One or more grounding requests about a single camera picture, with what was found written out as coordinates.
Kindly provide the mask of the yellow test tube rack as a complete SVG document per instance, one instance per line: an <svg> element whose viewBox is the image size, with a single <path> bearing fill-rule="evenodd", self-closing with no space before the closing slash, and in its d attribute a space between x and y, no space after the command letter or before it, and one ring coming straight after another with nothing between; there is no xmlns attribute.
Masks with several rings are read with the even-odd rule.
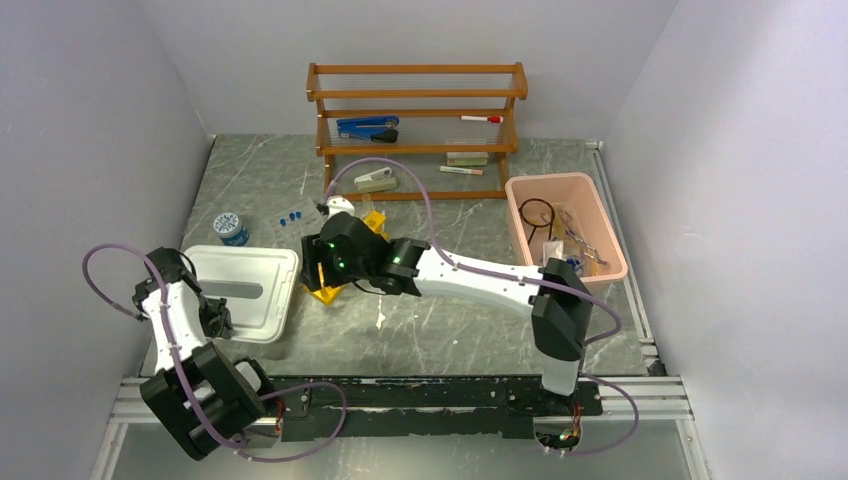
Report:
<svg viewBox="0 0 848 480"><path fill-rule="evenodd" d="M361 221L360 223L363 223L363 225L365 225L365 228L369 231L369 233L377 235L378 237L381 238L381 240L388 241L389 236L385 232L385 229L384 229L386 217L383 213L380 213L376 210L372 210L370 212L370 214L365 218L358 218L358 217L353 217L353 218ZM352 284L356 280L358 280L358 279L352 279L352 282L348 283L346 285ZM342 285L342 286L335 287L335 288L328 287L328 288L323 288L321 290L307 290L305 287L304 287L304 289L307 290L310 293L310 295L312 295L314 298L318 299L324 305L329 306L336 300L336 298L340 295L340 293L345 289L346 285Z"/></svg>

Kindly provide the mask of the white plastic lid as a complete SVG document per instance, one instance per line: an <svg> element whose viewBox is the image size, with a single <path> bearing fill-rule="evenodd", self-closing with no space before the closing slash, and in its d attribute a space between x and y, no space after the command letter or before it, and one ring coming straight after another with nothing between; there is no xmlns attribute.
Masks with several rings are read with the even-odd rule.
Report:
<svg viewBox="0 0 848 480"><path fill-rule="evenodd" d="M270 344L282 336L301 267L296 251L195 245L186 255L203 295L226 301L232 340Z"/></svg>

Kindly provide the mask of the clear plastic bag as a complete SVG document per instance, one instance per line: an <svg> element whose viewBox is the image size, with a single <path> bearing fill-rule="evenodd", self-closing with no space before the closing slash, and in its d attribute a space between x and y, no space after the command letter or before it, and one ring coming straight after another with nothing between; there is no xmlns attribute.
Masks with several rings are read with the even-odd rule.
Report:
<svg viewBox="0 0 848 480"><path fill-rule="evenodd" d="M564 242L562 240L549 240L542 243L542 265L546 265L549 260L565 260L566 253Z"/></svg>

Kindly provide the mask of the metal crucible tongs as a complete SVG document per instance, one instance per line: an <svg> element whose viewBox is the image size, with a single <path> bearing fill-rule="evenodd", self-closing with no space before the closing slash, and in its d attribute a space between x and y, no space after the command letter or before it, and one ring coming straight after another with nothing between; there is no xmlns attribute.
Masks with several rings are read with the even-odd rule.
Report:
<svg viewBox="0 0 848 480"><path fill-rule="evenodd" d="M594 267L606 266L599 250L591 245L585 237L578 232L575 217L563 208L554 209L555 218L552 227L552 240L561 240L569 257L574 257L583 266L592 263Z"/></svg>

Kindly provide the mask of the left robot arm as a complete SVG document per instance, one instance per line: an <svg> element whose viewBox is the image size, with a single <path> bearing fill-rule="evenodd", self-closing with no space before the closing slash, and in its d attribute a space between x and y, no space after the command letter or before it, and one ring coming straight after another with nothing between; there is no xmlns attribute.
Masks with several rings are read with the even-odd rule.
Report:
<svg viewBox="0 0 848 480"><path fill-rule="evenodd" d="M154 327L153 376L140 387L143 402L192 459L223 441L236 442L273 409L277 388L259 363L229 359L214 339L230 337L233 324L224 298L207 297L183 255L159 247L146 256L149 279L135 287L133 302Z"/></svg>

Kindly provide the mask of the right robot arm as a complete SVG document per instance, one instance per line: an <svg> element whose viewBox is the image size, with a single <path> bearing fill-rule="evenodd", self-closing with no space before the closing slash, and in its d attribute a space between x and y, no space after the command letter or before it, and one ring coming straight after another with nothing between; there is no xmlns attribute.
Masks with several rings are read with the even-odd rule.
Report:
<svg viewBox="0 0 848 480"><path fill-rule="evenodd" d="M592 312L591 295L573 268L464 257L423 240L387 240L348 213L329 217L300 240L300 281L310 292L366 282L384 295L451 296L511 311L532 327L543 359L539 398L562 414L578 399L578 369Z"/></svg>

